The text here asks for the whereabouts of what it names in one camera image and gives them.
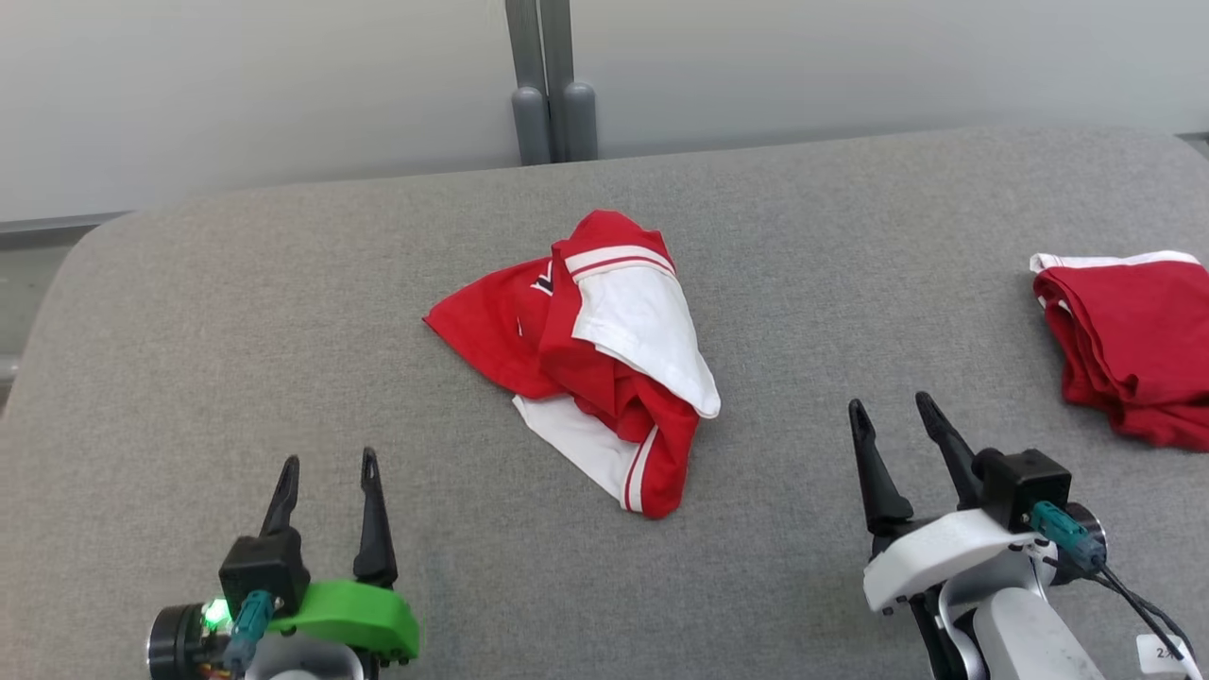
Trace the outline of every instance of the white label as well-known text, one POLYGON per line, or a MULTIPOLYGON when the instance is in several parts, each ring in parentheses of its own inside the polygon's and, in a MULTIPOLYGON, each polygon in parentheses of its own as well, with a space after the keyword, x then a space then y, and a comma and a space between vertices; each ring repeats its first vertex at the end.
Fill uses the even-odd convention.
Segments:
MULTIPOLYGON (((1187 656, 1188 647, 1184 645, 1184 640, 1175 635, 1168 635, 1168 638, 1180 649, 1181 655, 1187 656)), ((1138 663, 1141 664, 1143 675, 1184 673, 1184 665, 1180 664, 1180 659, 1175 658, 1170 650, 1167 649, 1167 645, 1153 633, 1138 635, 1138 663)))

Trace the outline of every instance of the white stripe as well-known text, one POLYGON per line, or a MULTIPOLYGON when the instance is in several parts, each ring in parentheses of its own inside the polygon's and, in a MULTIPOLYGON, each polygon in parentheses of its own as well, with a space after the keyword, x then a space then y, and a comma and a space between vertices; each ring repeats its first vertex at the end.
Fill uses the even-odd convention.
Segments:
POLYGON ((676 272, 676 267, 667 261, 667 258, 642 246, 609 246, 608 248, 596 248, 595 250, 571 255, 567 258, 567 271, 573 275, 584 267, 618 258, 648 258, 659 263, 660 266, 667 267, 669 272, 676 272))
POLYGON ((650 455, 650 448, 655 444, 655 433, 659 432, 659 426, 650 428, 650 434, 647 434, 647 439, 638 446, 637 461, 634 463, 634 473, 630 476, 630 511, 642 512, 642 476, 647 469, 647 457, 650 455))
POLYGON ((1157 253, 1143 253, 1132 258, 1064 258, 1047 253, 1037 253, 1029 258, 1029 271, 1041 273, 1049 267, 1092 269, 1110 267, 1117 265, 1147 265, 1151 263, 1190 263, 1201 264, 1199 260, 1187 253, 1179 250, 1158 250, 1157 253))

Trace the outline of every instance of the green light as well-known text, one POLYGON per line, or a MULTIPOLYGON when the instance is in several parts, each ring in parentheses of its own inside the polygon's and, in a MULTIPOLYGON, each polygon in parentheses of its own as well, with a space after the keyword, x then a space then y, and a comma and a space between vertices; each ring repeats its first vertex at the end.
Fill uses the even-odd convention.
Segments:
POLYGON ((206 605, 206 610, 202 611, 202 618, 206 620, 206 627, 214 630, 231 621, 231 610, 226 606, 226 600, 218 598, 206 605))

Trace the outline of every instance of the floor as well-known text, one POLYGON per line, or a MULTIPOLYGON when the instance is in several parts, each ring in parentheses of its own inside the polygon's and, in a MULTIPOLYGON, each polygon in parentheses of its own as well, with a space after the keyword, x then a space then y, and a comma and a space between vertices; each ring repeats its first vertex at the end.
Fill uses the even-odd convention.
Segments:
MULTIPOLYGON (((1209 143, 1188 144, 1209 159, 1209 143)), ((0 241, 0 408, 8 397, 7 367, 19 359, 42 296, 77 237, 16 248, 0 241)))

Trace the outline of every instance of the green plastic bracket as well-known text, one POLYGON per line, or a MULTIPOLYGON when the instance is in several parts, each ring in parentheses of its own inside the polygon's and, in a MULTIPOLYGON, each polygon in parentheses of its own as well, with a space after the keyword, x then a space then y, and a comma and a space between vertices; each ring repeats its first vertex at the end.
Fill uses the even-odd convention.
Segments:
POLYGON ((355 581, 311 583, 297 613, 268 622, 276 633, 290 628, 387 659, 420 656, 420 624, 407 603, 394 590, 355 581))

